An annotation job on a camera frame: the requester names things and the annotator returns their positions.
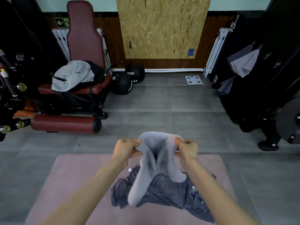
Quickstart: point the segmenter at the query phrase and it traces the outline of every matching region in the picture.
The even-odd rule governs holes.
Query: maroon backrest
[[[94,25],[94,10],[88,1],[67,3],[70,30],[67,35],[71,60],[89,60],[105,68],[103,41]]]

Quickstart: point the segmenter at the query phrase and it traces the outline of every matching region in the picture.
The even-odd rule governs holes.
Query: medicine ball
[[[141,64],[129,64],[126,66],[125,72],[130,75],[134,84],[142,82],[145,77],[145,68]]]
[[[126,95],[132,89],[132,80],[125,72],[114,72],[112,91],[117,95]]]

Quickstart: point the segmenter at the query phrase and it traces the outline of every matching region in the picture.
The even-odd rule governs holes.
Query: hand
[[[128,159],[136,157],[138,155],[143,155],[140,151],[135,149],[135,147],[140,146],[142,140],[139,139],[120,139],[115,145],[115,149],[112,155],[112,160],[116,161],[118,164],[125,169],[128,166]]]
[[[179,152],[175,152],[175,156],[180,158],[181,166],[186,170],[187,165],[190,161],[198,160],[198,145],[191,139],[184,139],[183,141],[179,138],[175,138],[175,143],[178,144]]]

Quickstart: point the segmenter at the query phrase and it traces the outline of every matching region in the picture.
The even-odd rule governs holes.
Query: yellow knob
[[[19,89],[20,91],[26,91],[27,90],[27,86],[24,83],[19,83],[17,85],[17,89]]]
[[[9,133],[10,132],[10,126],[8,125],[2,125],[0,127],[0,133]]]
[[[16,124],[17,128],[23,128],[25,126],[25,123],[24,121],[19,121],[17,124]]]

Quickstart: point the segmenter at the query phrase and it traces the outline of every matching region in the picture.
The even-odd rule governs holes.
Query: exercise machine seat
[[[103,40],[94,25],[93,6],[88,1],[71,0],[67,3],[67,10],[71,60],[89,60],[105,69]]]
[[[77,91],[72,91],[71,93],[73,94],[99,94],[103,88],[105,88],[109,82],[111,81],[111,74],[107,74],[105,76],[105,81],[101,84],[96,84],[93,86],[89,86],[89,87],[84,87],[82,89],[79,89]],[[38,87],[38,91],[40,94],[45,95],[45,94],[57,94],[57,91],[53,91],[51,89],[52,85],[51,84],[43,84],[41,86]]]

